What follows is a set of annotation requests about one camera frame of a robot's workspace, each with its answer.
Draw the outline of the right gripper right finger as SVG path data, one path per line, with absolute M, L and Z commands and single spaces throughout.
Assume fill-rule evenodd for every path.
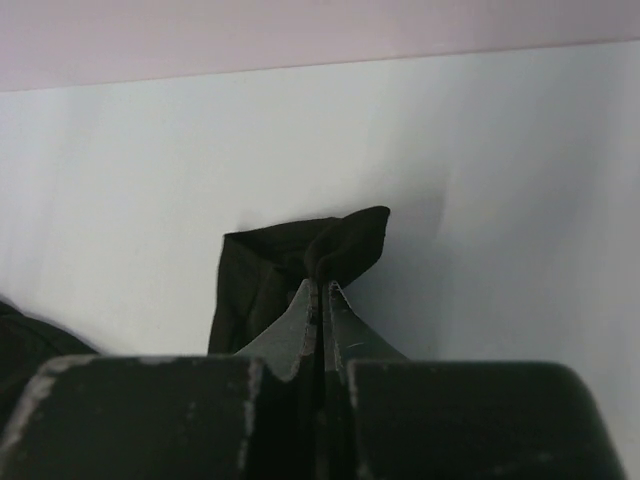
M 330 479 L 622 479 L 595 399 L 558 363 L 414 361 L 321 302 Z

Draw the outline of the black printed t shirt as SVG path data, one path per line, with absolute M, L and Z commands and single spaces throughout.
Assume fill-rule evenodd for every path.
M 326 217 L 227 233 L 218 265 L 211 354 L 233 354 L 288 308 L 300 284 L 346 287 L 381 257 L 391 211 L 372 206 Z M 1 304 L 1 418 L 7 420 L 26 384 L 45 361 L 94 353 L 89 344 L 50 323 Z

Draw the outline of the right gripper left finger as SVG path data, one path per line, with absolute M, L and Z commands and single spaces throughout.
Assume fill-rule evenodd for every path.
M 64 356 L 27 384 L 5 479 L 310 479 L 318 289 L 233 355 Z

